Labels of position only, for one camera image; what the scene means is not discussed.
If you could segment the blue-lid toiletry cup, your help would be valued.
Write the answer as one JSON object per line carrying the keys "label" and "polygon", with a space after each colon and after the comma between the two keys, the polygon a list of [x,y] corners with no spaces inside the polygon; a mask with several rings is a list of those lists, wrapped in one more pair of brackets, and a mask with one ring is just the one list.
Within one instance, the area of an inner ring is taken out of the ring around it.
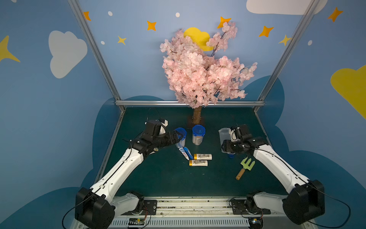
{"label": "blue-lid toiletry cup", "polygon": [[220,129],[219,131],[219,137],[220,137],[220,146],[224,143],[225,140],[231,141],[231,129],[228,127],[224,127]]}
{"label": "blue-lid toiletry cup", "polygon": [[203,142],[203,138],[205,136],[205,128],[202,125],[195,125],[192,128],[192,142],[193,144],[199,146]]}
{"label": "blue-lid toiletry cup", "polygon": [[183,148],[186,142],[187,131],[182,127],[176,128],[175,131],[177,132],[179,139],[179,142],[175,145],[177,148]]}

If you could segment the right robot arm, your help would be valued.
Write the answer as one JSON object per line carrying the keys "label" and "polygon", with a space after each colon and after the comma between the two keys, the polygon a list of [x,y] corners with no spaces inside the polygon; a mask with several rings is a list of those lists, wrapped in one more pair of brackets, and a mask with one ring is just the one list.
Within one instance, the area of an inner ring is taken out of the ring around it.
{"label": "right robot arm", "polygon": [[324,186],[311,181],[284,161],[261,137],[253,137],[247,125],[219,131],[221,151],[230,155],[246,154],[261,162],[282,184],[287,195],[254,192],[247,195],[246,211],[260,214],[270,210],[285,214],[300,225],[325,213]]}

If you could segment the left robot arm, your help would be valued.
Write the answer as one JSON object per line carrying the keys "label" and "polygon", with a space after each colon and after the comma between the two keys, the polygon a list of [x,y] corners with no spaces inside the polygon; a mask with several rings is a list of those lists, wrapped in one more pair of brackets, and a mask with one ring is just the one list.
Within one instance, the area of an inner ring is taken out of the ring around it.
{"label": "left robot arm", "polygon": [[113,219],[125,213],[145,211],[144,196],[130,192],[122,197],[115,195],[129,175],[152,153],[175,145],[183,135],[176,130],[167,131],[165,119],[149,120],[145,129],[135,139],[119,161],[89,189],[81,188],[76,195],[74,217],[90,229],[106,229]]}

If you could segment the white blue toothpaste tube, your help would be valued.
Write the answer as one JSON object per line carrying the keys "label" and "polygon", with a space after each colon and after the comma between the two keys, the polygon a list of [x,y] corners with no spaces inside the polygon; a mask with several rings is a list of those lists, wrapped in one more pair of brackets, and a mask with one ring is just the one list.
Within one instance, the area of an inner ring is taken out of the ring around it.
{"label": "white blue toothpaste tube", "polygon": [[188,156],[188,154],[186,153],[184,148],[179,148],[179,151],[182,153],[182,155],[189,161],[190,158]]}

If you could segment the blue toothbrush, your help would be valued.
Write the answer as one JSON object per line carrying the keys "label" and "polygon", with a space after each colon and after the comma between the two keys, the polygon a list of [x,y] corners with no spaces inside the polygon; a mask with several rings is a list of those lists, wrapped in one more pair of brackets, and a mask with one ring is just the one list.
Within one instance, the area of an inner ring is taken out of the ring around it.
{"label": "blue toothbrush", "polygon": [[189,149],[187,147],[184,147],[184,150],[185,150],[186,154],[188,155],[189,160],[194,160],[194,157],[191,154],[191,152],[189,151]]}

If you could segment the pink cherry blossom tree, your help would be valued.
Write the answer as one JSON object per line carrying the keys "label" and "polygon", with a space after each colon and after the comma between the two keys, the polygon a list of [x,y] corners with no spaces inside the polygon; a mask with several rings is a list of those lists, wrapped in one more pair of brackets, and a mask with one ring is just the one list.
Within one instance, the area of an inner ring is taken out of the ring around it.
{"label": "pink cherry blossom tree", "polygon": [[215,58],[217,51],[227,50],[228,41],[234,39],[237,32],[234,22],[224,22],[222,31],[210,37],[206,43],[213,48],[211,55],[207,55],[182,30],[160,45],[161,52],[165,53],[162,68],[169,88],[174,91],[179,103],[193,109],[193,126],[201,123],[203,107],[226,99],[246,97],[241,86],[253,78],[257,63],[247,67],[239,58]]}

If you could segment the right circuit board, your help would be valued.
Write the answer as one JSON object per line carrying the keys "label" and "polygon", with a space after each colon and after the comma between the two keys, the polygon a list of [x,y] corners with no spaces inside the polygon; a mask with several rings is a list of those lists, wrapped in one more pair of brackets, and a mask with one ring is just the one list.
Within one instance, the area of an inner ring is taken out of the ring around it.
{"label": "right circuit board", "polygon": [[260,218],[249,218],[249,229],[262,229],[263,228],[263,219]]}

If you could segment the circuit board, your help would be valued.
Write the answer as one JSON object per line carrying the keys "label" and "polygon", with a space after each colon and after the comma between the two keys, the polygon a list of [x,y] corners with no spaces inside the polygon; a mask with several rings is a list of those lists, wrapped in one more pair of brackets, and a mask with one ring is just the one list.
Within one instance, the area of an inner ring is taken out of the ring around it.
{"label": "circuit board", "polygon": [[263,228],[263,219],[260,218],[249,218],[249,229],[262,229]]}
{"label": "circuit board", "polygon": [[142,218],[129,218],[128,227],[143,227],[145,226],[145,219]]}

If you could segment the left circuit board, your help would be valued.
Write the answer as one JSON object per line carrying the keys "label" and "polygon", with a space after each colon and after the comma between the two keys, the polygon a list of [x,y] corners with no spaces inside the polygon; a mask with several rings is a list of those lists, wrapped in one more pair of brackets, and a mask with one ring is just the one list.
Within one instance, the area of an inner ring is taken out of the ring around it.
{"label": "left circuit board", "polygon": [[143,227],[145,226],[145,219],[142,218],[129,218],[128,227]]}

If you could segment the green wooden-handled scraper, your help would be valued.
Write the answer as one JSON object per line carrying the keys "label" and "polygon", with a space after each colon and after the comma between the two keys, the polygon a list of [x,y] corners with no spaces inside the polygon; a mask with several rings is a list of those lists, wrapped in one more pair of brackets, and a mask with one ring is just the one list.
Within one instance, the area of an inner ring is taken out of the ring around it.
{"label": "green wooden-handled scraper", "polygon": [[237,174],[237,176],[235,177],[236,180],[240,180],[241,177],[243,176],[243,174],[248,170],[248,171],[251,171],[252,168],[254,167],[255,165],[255,161],[252,161],[251,158],[249,157],[246,157],[244,158],[241,163],[242,165],[242,169],[239,171],[239,173]]}

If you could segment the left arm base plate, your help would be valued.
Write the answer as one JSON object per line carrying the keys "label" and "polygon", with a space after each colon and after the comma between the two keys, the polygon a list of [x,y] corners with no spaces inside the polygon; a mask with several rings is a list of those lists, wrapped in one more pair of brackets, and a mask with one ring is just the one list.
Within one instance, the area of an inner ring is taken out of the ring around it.
{"label": "left arm base plate", "polygon": [[148,215],[156,215],[157,212],[157,200],[156,199],[148,199],[148,200],[144,200],[144,205],[142,207],[141,210],[132,212],[129,211],[127,213],[124,213],[124,216],[140,216],[140,215],[145,215],[146,213],[148,213]]}

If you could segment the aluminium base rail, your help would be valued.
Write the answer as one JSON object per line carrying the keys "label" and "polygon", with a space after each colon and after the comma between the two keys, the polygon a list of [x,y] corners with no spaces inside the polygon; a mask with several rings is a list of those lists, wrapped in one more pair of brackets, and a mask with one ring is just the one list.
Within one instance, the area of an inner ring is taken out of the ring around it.
{"label": "aluminium base rail", "polygon": [[[156,215],[115,217],[107,229],[248,229],[249,218],[263,219],[263,229],[315,229],[312,222],[296,225],[285,214],[234,215],[230,197],[145,197],[156,199]],[[145,219],[143,227],[128,227],[129,218]],[[89,229],[74,220],[71,228]]]}

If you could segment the left aluminium frame post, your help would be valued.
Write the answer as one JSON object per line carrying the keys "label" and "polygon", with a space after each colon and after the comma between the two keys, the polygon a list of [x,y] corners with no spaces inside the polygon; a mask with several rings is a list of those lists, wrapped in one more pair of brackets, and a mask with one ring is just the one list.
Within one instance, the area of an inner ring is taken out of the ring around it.
{"label": "left aluminium frame post", "polygon": [[121,100],[121,97],[119,95],[119,92],[116,88],[116,85],[113,81],[113,78],[110,74],[110,71],[105,63],[105,60],[100,52],[100,49],[98,47],[97,42],[95,41],[95,38],[90,30],[90,27],[88,25],[87,19],[85,18],[85,15],[82,11],[81,5],[79,3],[79,1],[77,0],[68,0],[68,3],[73,11],[73,14],[76,18],[76,20],[78,21],[78,24],[87,40],[87,43],[89,44],[89,47],[96,59],[96,62],[107,82],[107,85],[114,97],[115,102],[117,102],[118,100]]}

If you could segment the aluminium frame post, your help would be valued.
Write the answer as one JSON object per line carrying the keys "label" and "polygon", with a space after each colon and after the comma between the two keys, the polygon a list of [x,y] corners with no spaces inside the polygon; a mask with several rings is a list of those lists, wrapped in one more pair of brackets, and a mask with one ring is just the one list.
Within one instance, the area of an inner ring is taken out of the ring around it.
{"label": "aluminium frame post", "polygon": [[276,67],[274,68],[272,74],[270,75],[267,83],[265,84],[262,92],[260,93],[257,102],[258,105],[254,106],[254,112],[257,113],[261,106],[265,105],[265,99],[268,96],[270,90],[272,89],[274,83],[276,82],[277,78],[279,77],[280,73],[282,72],[283,68],[285,67],[287,61],[289,60],[292,52],[296,48],[299,40],[301,39],[302,35],[306,31],[307,27],[309,26],[313,16],[315,15],[315,10],[317,9],[318,5],[320,4],[320,0],[312,0],[310,1],[307,9],[305,10],[299,24],[297,25],[292,38],[290,39],[289,43],[286,45],[286,48],[279,59]]}
{"label": "aluminium frame post", "polygon": [[73,14],[76,18],[76,20],[78,21],[78,24],[87,40],[87,43],[89,44],[89,47],[96,59],[96,62],[107,82],[107,85],[114,97],[115,102],[117,102],[118,100],[121,100],[121,97],[119,95],[119,92],[116,88],[116,85],[113,81],[113,78],[110,74],[110,71],[105,63],[105,60],[100,52],[100,49],[98,47],[97,42],[95,41],[95,38],[90,30],[90,27],[88,25],[87,19],[85,18],[85,15],[82,11],[81,5],[79,3],[79,1],[77,0],[68,0],[68,3],[73,11]]}

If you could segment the right aluminium frame post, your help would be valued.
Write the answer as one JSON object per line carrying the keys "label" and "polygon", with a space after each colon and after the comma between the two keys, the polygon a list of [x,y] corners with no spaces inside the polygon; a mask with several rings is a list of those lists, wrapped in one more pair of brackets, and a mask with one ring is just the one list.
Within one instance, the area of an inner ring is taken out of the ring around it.
{"label": "right aluminium frame post", "polygon": [[317,9],[318,5],[320,4],[320,0],[312,0],[310,1],[307,9],[305,10],[299,24],[297,25],[292,38],[290,39],[289,43],[286,45],[286,48],[279,59],[276,67],[274,68],[272,74],[270,75],[267,83],[265,84],[262,92],[260,93],[257,102],[258,105],[254,106],[254,112],[257,113],[261,106],[265,105],[265,99],[268,96],[270,90],[272,89],[274,83],[276,82],[277,78],[279,77],[280,73],[282,72],[283,68],[285,67],[287,61],[289,60],[292,52],[296,48],[299,40],[301,39],[302,35],[306,31],[307,27],[309,26],[313,16],[315,15],[315,10]]}

